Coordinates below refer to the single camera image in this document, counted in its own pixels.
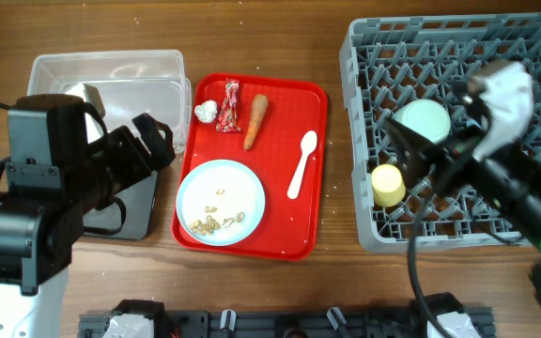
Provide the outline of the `crumpled white tissue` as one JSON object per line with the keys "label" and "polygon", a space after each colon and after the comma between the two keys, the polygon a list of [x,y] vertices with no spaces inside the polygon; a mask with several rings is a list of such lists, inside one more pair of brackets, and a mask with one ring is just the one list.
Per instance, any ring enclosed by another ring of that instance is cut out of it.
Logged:
{"label": "crumpled white tissue", "polygon": [[212,123],[218,114],[218,105],[215,100],[206,100],[194,107],[194,114],[202,123]]}

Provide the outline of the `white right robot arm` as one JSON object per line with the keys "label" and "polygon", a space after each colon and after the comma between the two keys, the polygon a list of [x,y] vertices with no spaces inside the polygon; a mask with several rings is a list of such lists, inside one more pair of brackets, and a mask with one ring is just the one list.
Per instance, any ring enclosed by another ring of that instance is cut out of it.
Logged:
{"label": "white right robot arm", "polygon": [[[472,186],[541,252],[541,164],[516,145],[533,114],[531,78],[475,78],[457,94],[468,113],[482,122],[437,144],[394,119],[386,120],[396,151],[406,161],[405,179],[417,180],[434,166],[435,194]],[[541,306],[541,262],[530,278]]]}

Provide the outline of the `grey dishwasher rack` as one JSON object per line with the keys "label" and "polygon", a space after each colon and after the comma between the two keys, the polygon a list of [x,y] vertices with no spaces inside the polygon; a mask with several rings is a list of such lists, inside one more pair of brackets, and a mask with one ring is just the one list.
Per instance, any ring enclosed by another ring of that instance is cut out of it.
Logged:
{"label": "grey dishwasher rack", "polygon": [[396,163],[385,119],[418,99],[440,103],[454,131],[470,125],[451,85],[497,59],[517,60],[533,76],[534,117],[523,151],[541,161],[541,13],[364,18],[353,21],[339,60],[353,148],[351,174],[358,239],[370,253],[403,253],[428,178],[393,207],[379,207],[371,172]]}

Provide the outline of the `red candy wrapper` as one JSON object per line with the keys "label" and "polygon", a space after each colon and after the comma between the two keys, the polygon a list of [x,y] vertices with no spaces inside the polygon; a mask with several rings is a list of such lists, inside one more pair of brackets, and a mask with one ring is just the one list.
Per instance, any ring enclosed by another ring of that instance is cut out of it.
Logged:
{"label": "red candy wrapper", "polygon": [[238,132],[237,101],[240,82],[236,79],[227,79],[225,83],[224,101],[217,117],[216,131]]}

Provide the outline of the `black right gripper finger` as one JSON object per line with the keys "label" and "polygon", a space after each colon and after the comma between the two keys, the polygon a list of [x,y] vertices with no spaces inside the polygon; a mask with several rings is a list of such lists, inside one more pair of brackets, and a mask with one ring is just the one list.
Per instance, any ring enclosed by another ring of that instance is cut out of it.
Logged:
{"label": "black right gripper finger", "polygon": [[384,129],[390,138],[404,183],[412,188],[430,174],[444,173],[444,142],[434,143],[411,128],[388,117]]}
{"label": "black right gripper finger", "polygon": [[484,136],[491,122],[488,108],[480,98],[482,88],[474,82],[453,81],[449,84],[448,105],[451,112],[451,134]]}

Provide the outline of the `orange carrot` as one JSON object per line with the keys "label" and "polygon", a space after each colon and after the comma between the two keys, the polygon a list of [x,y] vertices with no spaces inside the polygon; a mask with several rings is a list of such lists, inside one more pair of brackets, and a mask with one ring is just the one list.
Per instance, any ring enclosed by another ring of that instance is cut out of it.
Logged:
{"label": "orange carrot", "polygon": [[268,98],[262,94],[256,94],[252,104],[248,128],[245,134],[243,148],[250,150],[255,142],[257,133],[261,127],[265,113],[269,105]]}

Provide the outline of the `clear plastic bin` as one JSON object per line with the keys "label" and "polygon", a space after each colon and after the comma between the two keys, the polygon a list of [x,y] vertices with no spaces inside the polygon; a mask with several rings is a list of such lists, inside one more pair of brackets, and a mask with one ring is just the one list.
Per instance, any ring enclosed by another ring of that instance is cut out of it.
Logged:
{"label": "clear plastic bin", "polygon": [[31,70],[27,94],[77,95],[77,85],[98,89],[109,130],[141,113],[166,124],[173,148],[184,151],[192,113],[192,87],[178,50],[43,54]]}

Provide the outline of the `yellow plastic cup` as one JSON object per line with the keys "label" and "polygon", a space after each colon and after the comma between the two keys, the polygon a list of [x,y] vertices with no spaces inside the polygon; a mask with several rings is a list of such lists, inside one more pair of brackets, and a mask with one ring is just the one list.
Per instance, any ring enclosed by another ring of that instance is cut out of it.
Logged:
{"label": "yellow plastic cup", "polygon": [[377,166],[371,173],[374,202],[380,207],[397,205],[406,194],[406,187],[399,169],[391,164]]}

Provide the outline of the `black bin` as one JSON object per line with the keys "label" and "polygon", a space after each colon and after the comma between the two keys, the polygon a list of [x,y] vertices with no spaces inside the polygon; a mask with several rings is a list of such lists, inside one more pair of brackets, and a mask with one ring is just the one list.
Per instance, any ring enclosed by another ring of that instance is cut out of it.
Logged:
{"label": "black bin", "polygon": [[119,233],[112,236],[98,236],[85,233],[85,236],[126,240],[142,240],[146,238],[150,231],[151,215],[156,201],[158,180],[158,174],[154,173],[134,186],[116,194],[116,197],[124,202],[127,209],[126,221]]}

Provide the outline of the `light blue plate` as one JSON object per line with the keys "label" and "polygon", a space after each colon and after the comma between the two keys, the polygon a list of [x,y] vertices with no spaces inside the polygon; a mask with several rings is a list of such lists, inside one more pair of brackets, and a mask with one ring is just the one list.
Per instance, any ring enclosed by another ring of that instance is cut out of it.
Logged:
{"label": "light blue plate", "polygon": [[198,244],[224,247],[250,237],[261,224],[266,194],[247,166],[231,160],[207,161],[178,187],[179,229]]}

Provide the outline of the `white plastic spoon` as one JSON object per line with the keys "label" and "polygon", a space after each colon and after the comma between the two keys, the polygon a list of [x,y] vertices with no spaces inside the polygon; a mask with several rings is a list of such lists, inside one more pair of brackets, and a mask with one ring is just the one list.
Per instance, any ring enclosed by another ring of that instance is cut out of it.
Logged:
{"label": "white plastic spoon", "polygon": [[287,189],[286,195],[289,199],[294,200],[299,196],[308,157],[316,148],[317,133],[315,131],[308,131],[301,139],[301,157]]}

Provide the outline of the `red plastic tray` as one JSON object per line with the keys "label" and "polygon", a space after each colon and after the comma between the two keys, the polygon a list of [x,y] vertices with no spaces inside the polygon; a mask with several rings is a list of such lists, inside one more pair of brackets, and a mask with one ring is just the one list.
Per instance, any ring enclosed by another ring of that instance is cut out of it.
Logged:
{"label": "red plastic tray", "polygon": [[[269,99],[261,130],[252,149],[245,150],[242,147],[243,131],[218,132],[213,125],[192,119],[180,183],[196,166],[207,161],[237,161],[257,175],[265,190],[266,208],[262,222],[245,240],[230,246],[212,247],[196,243],[179,229],[175,207],[171,225],[173,236],[190,250],[302,260],[312,252],[317,240],[327,95],[320,86],[310,82],[216,72],[199,82],[195,103],[222,101],[227,79],[240,82],[237,115],[243,130],[248,125],[254,96],[262,94]],[[317,133],[317,148],[308,157],[299,196],[292,200],[286,193],[301,157],[301,139],[308,131]]]}

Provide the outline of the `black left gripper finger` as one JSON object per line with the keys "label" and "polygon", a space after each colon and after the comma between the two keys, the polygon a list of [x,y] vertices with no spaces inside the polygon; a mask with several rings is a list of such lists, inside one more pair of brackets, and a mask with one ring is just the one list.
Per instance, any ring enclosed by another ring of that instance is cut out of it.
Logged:
{"label": "black left gripper finger", "polygon": [[84,216],[86,234],[112,236],[122,230],[127,217],[126,206],[116,196],[111,197],[109,202],[107,207],[94,209]]}
{"label": "black left gripper finger", "polygon": [[132,123],[138,129],[141,139],[150,153],[149,167],[154,171],[159,171],[170,165],[176,158],[171,129],[148,113],[136,116]]}

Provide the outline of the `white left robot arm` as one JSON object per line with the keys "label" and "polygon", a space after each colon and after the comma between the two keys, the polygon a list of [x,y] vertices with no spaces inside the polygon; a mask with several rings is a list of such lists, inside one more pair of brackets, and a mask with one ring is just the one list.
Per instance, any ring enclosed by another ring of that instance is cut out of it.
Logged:
{"label": "white left robot arm", "polygon": [[9,155],[0,161],[0,337],[56,337],[73,244],[85,215],[175,159],[171,129],[140,114],[89,142],[97,108],[66,94],[8,107]]}

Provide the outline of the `peanut scraps on plate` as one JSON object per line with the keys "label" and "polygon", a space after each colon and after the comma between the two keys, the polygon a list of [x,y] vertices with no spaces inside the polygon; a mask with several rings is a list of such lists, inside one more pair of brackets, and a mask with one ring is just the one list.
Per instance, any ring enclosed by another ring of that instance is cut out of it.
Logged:
{"label": "peanut scraps on plate", "polygon": [[212,236],[245,219],[240,196],[223,188],[198,194],[188,206],[187,227],[199,236]]}

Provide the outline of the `mint green bowl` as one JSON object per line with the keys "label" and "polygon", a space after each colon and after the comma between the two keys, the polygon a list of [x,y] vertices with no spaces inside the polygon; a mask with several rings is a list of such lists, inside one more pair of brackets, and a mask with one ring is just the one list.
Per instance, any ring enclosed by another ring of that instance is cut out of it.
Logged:
{"label": "mint green bowl", "polygon": [[451,130],[446,109],[433,100],[415,100],[394,113],[394,120],[424,136],[434,144],[444,140]]}

